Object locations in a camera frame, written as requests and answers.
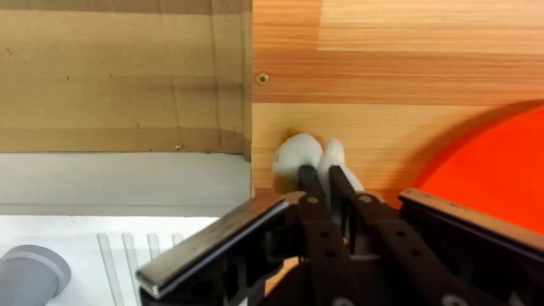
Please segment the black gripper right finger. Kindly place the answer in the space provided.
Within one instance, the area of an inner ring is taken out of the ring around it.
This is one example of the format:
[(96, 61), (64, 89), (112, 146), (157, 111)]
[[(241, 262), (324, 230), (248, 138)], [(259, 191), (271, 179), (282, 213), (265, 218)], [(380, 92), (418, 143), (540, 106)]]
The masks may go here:
[(486, 306), (486, 294), (462, 284), (418, 233), (378, 197), (356, 192), (339, 167), (327, 170), (331, 214), (348, 252), (370, 272), (370, 293), (390, 306)]

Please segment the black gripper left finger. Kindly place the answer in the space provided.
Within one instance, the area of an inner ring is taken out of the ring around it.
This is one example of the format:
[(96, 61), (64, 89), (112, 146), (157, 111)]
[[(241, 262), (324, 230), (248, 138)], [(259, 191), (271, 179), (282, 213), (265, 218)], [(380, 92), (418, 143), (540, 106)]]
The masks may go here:
[(317, 306), (355, 306), (350, 262), (339, 231), (326, 208), (324, 191), (312, 167), (297, 170), (297, 186), (304, 191), (299, 216), (304, 228), (312, 298)]

